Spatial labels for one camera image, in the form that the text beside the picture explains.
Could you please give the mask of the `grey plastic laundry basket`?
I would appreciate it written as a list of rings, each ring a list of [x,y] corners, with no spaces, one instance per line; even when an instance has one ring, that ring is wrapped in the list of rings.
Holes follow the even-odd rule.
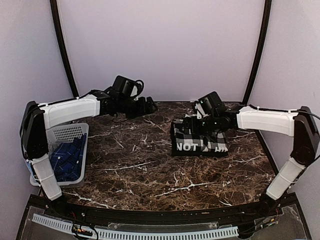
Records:
[[[32,167],[30,183],[39,186],[46,176],[54,174],[62,188],[81,186],[85,178],[89,138],[87,123],[55,126],[46,130],[48,159]]]

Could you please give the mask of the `blue plaid shirt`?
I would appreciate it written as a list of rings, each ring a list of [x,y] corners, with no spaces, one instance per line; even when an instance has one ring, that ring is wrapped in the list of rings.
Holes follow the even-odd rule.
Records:
[[[80,178],[87,134],[72,142],[61,142],[53,151],[50,164],[58,182],[73,182]]]

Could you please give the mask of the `light blue shirt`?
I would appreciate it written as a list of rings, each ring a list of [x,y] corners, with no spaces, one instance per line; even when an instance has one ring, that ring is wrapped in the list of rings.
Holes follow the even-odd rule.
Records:
[[[32,165],[28,159],[25,161],[25,164],[26,164],[27,169],[29,170],[30,174],[33,175]]]

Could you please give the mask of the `black front rail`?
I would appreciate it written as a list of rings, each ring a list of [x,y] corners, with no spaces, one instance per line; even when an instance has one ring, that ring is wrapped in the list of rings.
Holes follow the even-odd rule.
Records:
[[[44,210],[46,214],[53,216],[70,217],[75,214],[77,221],[82,221],[92,225],[106,226],[109,223],[121,224],[147,224],[147,225],[174,225],[174,224],[198,224],[208,222],[218,222],[220,224],[247,224],[256,219],[275,216],[279,208],[267,207],[259,202],[247,203],[236,206],[209,208],[200,210],[183,211],[135,211],[117,210],[100,207],[91,207],[59,200],[51,203],[46,198],[31,194],[28,206],[33,206]]]

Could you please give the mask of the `black frame post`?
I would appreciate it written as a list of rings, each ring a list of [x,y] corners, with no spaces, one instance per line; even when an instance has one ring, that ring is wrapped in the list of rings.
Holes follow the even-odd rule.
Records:
[[[68,84],[69,84],[69,87],[70,87],[70,90],[71,90],[73,97],[78,97],[79,92],[78,92],[76,82],[75,82],[75,79],[73,76],[72,68],[71,68],[70,61],[69,61],[69,56],[67,53],[66,44],[64,41],[64,35],[63,35],[63,30],[62,30],[60,15],[59,15],[59,9],[58,9],[58,1],[57,0],[50,0],[49,3],[50,3],[51,15],[52,15],[55,35],[56,35],[56,39],[57,39],[57,44],[58,44],[61,60],[63,63],[63,67],[65,70],[65,74],[66,74],[66,77],[68,80]]]
[[[253,92],[254,84],[256,81],[256,77],[258,74],[258,70],[259,70],[259,66],[260,66],[260,62],[261,62],[261,58],[264,50],[271,9],[272,9],[272,0],[265,0],[256,51],[255,51],[250,75],[248,78],[247,86],[242,99],[242,104],[244,105],[247,105],[249,103],[251,94]]]

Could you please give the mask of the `right black frame post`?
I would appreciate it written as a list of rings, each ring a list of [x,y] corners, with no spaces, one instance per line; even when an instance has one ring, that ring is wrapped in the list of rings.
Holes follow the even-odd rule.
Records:
[[[247,105],[249,103],[251,94],[253,92],[254,84],[256,81],[256,77],[258,74],[258,70],[259,70],[259,66],[260,66],[260,62],[261,62],[261,58],[264,50],[271,9],[272,9],[272,0],[265,0],[256,51],[255,51],[250,75],[248,78],[247,86],[242,99],[242,104],[244,105]]]

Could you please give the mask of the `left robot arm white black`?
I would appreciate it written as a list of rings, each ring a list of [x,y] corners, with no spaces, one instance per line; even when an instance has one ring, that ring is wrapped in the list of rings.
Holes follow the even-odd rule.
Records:
[[[112,86],[105,90],[93,89],[80,97],[51,103],[27,103],[20,125],[20,147],[22,156],[30,161],[31,172],[36,176],[45,195],[51,203],[51,210],[60,218],[67,218],[70,206],[62,199],[62,190],[50,166],[49,130],[88,117],[115,116],[124,114],[134,119],[153,114],[158,106],[152,97],[141,96],[144,90],[142,80],[131,80],[118,75]]]

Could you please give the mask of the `left black frame post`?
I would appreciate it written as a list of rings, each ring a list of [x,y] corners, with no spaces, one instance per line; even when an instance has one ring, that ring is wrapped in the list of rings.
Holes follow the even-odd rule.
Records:
[[[57,44],[58,44],[61,60],[63,63],[63,67],[65,70],[65,74],[66,74],[66,77],[68,80],[68,84],[69,84],[69,87],[70,87],[70,90],[71,90],[73,97],[78,97],[79,92],[78,92],[76,82],[75,82],[75,79],[73,76],[72,68],[71,68],[70,61],[69,61],[69,56],[67,53],[66,44],[64,41],[64,35],[63,35],[63,30],[62,30],[60,15],[59,15],[59,9],[58,9],[58,1],[57,0],[50,0],[49,3],[50,3],[51,15],[52,15],[55,35],[56,35],[56,39],[57,39]]]

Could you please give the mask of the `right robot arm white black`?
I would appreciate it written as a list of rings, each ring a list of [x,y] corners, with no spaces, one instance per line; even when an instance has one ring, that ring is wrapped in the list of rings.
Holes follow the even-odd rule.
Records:
[[[270,109],[253,105],[226,107],[218,93],[213,91],[195,102],[196,116],[183,120],[183,130],[187,133],[207,135],[212,132],[234,130],[259,130],[287,135],[293,138],[293,149],[274,180],[265,191],[268,196],[255,205],[255,213],[266,217],[275,208],[274,201],[313,164],[320,133],[315,119],[317,115],[302,106],[299,109]]]

